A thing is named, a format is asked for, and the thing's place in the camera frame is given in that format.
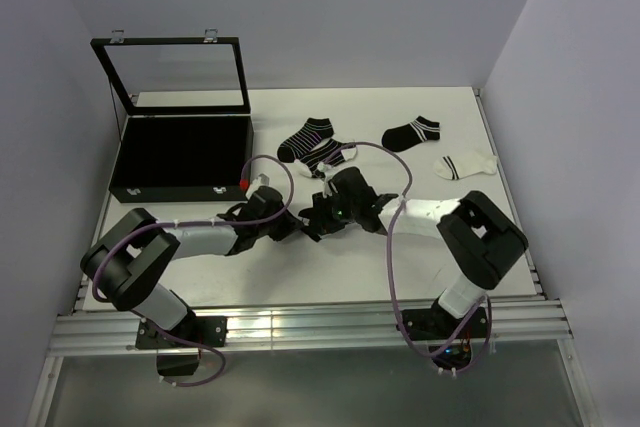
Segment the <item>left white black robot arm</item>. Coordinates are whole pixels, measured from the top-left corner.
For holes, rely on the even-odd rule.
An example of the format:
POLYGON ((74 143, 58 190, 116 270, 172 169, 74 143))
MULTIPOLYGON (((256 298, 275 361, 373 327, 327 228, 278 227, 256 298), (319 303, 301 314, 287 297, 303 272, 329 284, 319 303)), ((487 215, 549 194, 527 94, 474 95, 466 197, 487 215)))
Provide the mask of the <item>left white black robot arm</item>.
POLYGON ((80 268, 103 302, 146 318, 170 345, 208 337, 220 345, 222 335, 208 334, 186 301, 161 285, 169 263, 239 255, 263 237, 280 242, 302 228, 282 195, 267 186, 210 220, 160 222, 148 210, 135 208, 84 254, 80 268))

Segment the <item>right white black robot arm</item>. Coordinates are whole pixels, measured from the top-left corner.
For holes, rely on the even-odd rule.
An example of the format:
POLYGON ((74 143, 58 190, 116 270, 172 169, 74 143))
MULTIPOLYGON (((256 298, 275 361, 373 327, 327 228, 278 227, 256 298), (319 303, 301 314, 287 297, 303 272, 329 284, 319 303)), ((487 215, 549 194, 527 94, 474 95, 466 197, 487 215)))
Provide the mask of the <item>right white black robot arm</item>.
POLYGON ((324 189, 312 195, 312 206, 299 215, 316 241, 350 224, 388 238, 407 234, 443 241, 459 269, 432 307, 434 328, 446 337, 466 326, 468 312, 529 248, 520 228, 480 191, 449 200, 378 194, 356 167, 326 181, 324 189))

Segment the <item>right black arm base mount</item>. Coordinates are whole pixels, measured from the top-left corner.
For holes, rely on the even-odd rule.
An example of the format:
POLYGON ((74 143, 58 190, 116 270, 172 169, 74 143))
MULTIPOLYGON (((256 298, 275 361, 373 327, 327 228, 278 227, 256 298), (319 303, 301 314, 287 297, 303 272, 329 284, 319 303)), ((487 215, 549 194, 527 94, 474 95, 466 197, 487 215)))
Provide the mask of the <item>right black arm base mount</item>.
POLYGON ((493 310, 479 306, 470 317, 456 319, 434 303, 430 308, 403 309, 402 325, 412 343, 427 342, 429 360, 439 375, 452 378, 468 371, 489 347, 493 310))

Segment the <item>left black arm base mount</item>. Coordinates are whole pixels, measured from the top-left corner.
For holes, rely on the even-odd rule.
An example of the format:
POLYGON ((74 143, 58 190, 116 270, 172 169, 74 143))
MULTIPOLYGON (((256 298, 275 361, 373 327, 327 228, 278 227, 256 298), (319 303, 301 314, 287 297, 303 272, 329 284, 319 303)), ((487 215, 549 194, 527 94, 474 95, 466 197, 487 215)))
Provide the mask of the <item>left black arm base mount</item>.
POLYGON ((226 357, 219 351, 225 346, 228 319, 225 316, 197 316, 193 313, 171 330, 162 330, 148 319, 141 319, 134 347, 138 351, 156 352, 156 371, 164 381, 178 386, 202 385, 222 375, 226 357), (187 380, 202 366, 204 354, 220 360, 210 378, 187 380))

